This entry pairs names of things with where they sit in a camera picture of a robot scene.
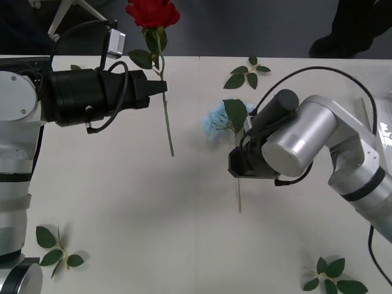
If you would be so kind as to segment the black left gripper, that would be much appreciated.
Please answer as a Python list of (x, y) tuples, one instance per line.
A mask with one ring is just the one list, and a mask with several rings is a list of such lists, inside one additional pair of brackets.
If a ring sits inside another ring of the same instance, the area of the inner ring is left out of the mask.
[(142, 70), (128, 71), (127, 109), (144, 109), (149, 107), (151, 96), (165, 94), (168, 90), (164, 80), (148, 80)]

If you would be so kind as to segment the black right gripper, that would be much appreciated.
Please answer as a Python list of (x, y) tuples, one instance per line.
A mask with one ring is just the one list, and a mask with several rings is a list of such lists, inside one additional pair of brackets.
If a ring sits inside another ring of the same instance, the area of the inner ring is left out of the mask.
[(228, 155), (228, 171), (234, 178), (251, 178), (252, 170), (249, 168), (246, 157), (236, 146)]

